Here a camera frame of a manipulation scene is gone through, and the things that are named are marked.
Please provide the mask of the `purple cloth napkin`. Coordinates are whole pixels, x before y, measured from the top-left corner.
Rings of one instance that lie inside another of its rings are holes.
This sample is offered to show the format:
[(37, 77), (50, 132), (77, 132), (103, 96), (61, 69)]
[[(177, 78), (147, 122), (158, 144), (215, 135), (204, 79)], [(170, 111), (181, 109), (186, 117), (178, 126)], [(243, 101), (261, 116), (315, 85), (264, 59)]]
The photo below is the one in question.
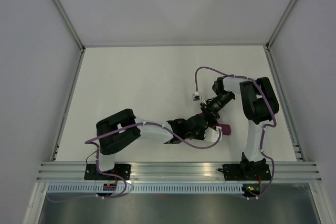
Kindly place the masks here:
[(207, 115), (207, 114), (204, 114), (204, 113), (199, 113), (197, 116), (200, 116), (202, 117), (205, 121), (206, 121), (206, 124), (207, 124), (207, 127), (205, 129), (205, 133), (208, 133), (210, 132), (209, 130), (212, 129), (212, 130), (216, 130), (217, 127), (220, 127), (221, 128), (221, 132), (223, 135), (231, 135), (231, 127), (229, 124), (220, 124), (218, 122), (218, 118), (214, 117), (213, 115)]

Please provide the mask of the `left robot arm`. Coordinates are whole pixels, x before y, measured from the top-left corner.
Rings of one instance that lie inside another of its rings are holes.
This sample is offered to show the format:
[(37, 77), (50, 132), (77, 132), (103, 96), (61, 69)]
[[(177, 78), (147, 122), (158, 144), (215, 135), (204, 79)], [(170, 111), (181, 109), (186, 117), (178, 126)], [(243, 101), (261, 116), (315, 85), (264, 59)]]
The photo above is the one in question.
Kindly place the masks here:
[(186, 139), (203, 140), (208, 123), (200, 114), (189, 119), (175, 119), (163, 126), (145, 124), (134, 115), (132, 109), (124, 109), (96, 123), (97, 136), (119, 130), (99, 139), (98, 166), (96, 173), (104, 180), (114, 176), (115, 155), (136, 140), (158, 140), (165, 144), (178, 144)]

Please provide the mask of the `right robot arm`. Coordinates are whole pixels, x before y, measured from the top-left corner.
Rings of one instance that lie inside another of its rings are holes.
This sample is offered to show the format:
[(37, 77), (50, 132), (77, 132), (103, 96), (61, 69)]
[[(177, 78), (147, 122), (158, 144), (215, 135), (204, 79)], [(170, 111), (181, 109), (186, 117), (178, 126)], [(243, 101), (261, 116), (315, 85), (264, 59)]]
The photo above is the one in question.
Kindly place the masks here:
[(219, 112), (239, 94), (243, 113), (248, 120), (247, 143), (238, 164), (223, 165), (218, 171), (226, 181), (271, 180), (267, 156), (263, 151), (266, 127), (275, 127), (279, 103), (267, 77), (219, 77), (214, 82), (216, 97), (201, 103), (203, 115), (209, 123), (219, 119)]

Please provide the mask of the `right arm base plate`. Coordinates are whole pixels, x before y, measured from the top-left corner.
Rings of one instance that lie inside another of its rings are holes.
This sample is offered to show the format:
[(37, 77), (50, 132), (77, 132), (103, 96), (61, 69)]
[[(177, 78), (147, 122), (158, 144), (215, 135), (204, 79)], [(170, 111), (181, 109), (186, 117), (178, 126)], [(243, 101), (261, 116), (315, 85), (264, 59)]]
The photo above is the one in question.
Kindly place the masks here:
[(222, 173), (225, 181), (269, 181), (271, 172), (267, 164), (243, 168), (240, 164), (224, 164)]

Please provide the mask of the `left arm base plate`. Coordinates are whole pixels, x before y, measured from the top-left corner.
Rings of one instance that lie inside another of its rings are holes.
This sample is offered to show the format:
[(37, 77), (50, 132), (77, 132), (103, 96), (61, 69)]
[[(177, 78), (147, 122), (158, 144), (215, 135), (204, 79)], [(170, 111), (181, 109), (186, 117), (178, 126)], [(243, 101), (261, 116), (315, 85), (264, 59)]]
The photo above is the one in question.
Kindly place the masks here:
[(119, 178), (111, 176), (111, 174), (118, 175), (122, 177), (124, 180), (129, 180), (131, 175), (131, 165), (115, 164), (113, 170), (105, 171), (104, 173), (109, 175), (99, 173), (96, 164), (87, 164), (84, 174), (84, 180), (116, 180), (116, 179), (119, 180)]

